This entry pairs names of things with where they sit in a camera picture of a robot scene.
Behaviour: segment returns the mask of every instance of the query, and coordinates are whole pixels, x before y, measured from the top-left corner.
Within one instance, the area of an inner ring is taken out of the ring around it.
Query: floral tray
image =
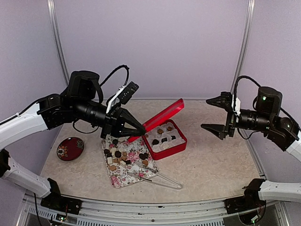
[[[121,188],[127,185],[132,185],[134,183],[140,182],[141,180],[135,177],[132,177],[127,174],[127,172],[133,172],[143,178],[149,179],[154,177],[156,174],[144,169],[140,168],[138,165],[135,164],[135,161],[140,161],[142,160],[139,157],[139,154],[148,154],[147,161],[148,161],[148,167],[157,170],[157,166],[155,164],[155,161],[152,159],[151,154],[144,143],[143,139],[140,137],[137,140],[135,140],[132,143],[128,142],[128,137],[123,140],[123,139],[118,139],[118,144],[114,145],[113,140],[116,138],[107,136],[106,140],[103,139],[101,141],[102,144],[102,150],[104,151],[105,149],[111,149],[111,148],[116,148],[117,150],[120,150],[123,152],[127,153],[127,160],[130,160],[130,164],[126,166],[121,166],[119,163],[112,163],[108,164],[108,158],[106,157],[105,153],[103,152],[104,158],[106,160],[106,165],[108,169],[109,176],[111,178],[111,183],[112,186],[115,188]],[[110,170],[110,166],[116,166],[116,169],[114,171]]]

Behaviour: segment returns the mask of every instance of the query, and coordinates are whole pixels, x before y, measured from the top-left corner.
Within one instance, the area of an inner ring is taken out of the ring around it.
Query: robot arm
[[[222,92],[219,97],[206,100],[210,105],[225,109],[225,125],[202,124],[201,127],[223,140],[227,135],[233,137],[235,128],[263,133],[281,150],[288,152],[301,162],[301,131],[297,122],[289,117],[279,117],[282,94],[270,87],[260,87],[253,105],[254,111],[234,107],[234,97]],[[265,204],[265,200],[301,202],[301,183],[276,183],[264,179],[254,179],[245,187],[241,197],[226,199],[227,213],[255,209]]]
[[[103,93],[98,83],[99,75],[80,71],[71,74],[70,82],[62,94],[41,98],[22,112],[0,122],[0,178],[9,180],[43,198],[41,205],[78,214],[81,201],[61,196],[57,183],[42,178],[18,164],[4,148],[28,135],[53,129],[65,123],[81,119],[93,127],[102,127],[101,138],[141,136],[145,128],[124,108],[139,86],[130,82],[123,86],[106,107],[101,104]],[[134,129],[125,128],[125,123]]]

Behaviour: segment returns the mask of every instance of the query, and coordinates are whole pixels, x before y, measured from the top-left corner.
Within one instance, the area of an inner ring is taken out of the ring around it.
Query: red box
[[[181,111],[184,108],[184,101],[183,99],[178,99],[176,102],[174,102],[169,107],[165,108],[160,113],[156,114],[154,117],[149,119],[147,122],[143,124],[143,126],[146,129],[146,132],[151,131],[156,126],[164,124],[164,122],[173,117],[175,114],[177,114],[179,111]],[[138,139],[139,137],[130,137],[128,141],[131,143],[134,140]]]
[[[186,145],[187,145],[187,138],[184,136],[184,134],[180,131],[179,127],[175,124],[175,122],[171,119],[168,119],[166,120],[164,123],[162,123],[161,125],[163,124],[166,124],[168,122],[171,122],[173,125],[174,125],[174,128],[176,128],[176,130],[179,132],[180,136],[185,140],[185,143],[183,144],[180,144],[180,145],[177,145],[177,146],[174,146],[174,147],[170,147],[164,151],[161,151],[161,152],[153,152],[149,142],[147,141],[146,137],[145,136],[142,136],[147,148],[149,149],[150,151],[150,154],[152,156],[152,158],[154,160],[159,160],[159,159],[163,159],[163,158],[166,158],[170,155],[173,155],[173,154],[176,154],[176,153],[179,153],[179,152],[182,152],[186,149]]]

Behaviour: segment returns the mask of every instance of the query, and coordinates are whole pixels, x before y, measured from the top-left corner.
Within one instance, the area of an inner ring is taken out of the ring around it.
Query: silver tongs
[[[127,174],[132,176],[132,177],[135,177],[135,178],[138,178],[138,179],[141,179],[141,180],[144,180],[144,181],[147,181],[147,182],[150,182],[150,183],[153,183],[153,184],[156,184],[156,185],[160,185],[160,186],[164,186],[164,187],[169,187],[169,188],[172,188],[172,189],[176,189],[176,190],[180,190],[183,188],[183,185],[181,185],[180,183],[176,182],[175,180],[172,180],[166,176],[164,176],[163,174],[157,172],[156,170],[142,164],[141,162],[135,162],[135,164],[137,164],[138,166],[140,166],[141,168],[145,168],[145,169],[148,169],[149,171],[153,172],[154,174],[156,174],[156,176],[159,176],[161,178],[163,178],[164,180],[170,182],[171,184],[173,185],[169,185],[169,184],[164,184],[164,183],[161,183],[161,182],[157,182],[157,181],[153,181],[153,180],[150,180],[150,179],[146,179],[146,178],[143,178],[133,172],[128,172]]]

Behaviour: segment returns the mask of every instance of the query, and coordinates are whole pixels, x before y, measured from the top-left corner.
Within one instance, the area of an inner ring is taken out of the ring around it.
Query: vent grille
[[[77,225],[79,226],[126,226],[127,224],[107,224],[99,221],[92,221],[87,219],[78,218]],[[223,220],[211,220],[197,224],[179,224],[179,226],[224,226]]]
[[[29,212],[36,215],[36,209],[34,207],[29,207]],[[38,209],[39,217],[41,218],[47,218],[47,219],[55,219],[56,214],[54,213],[49,213],[48,210],[41,210]]]

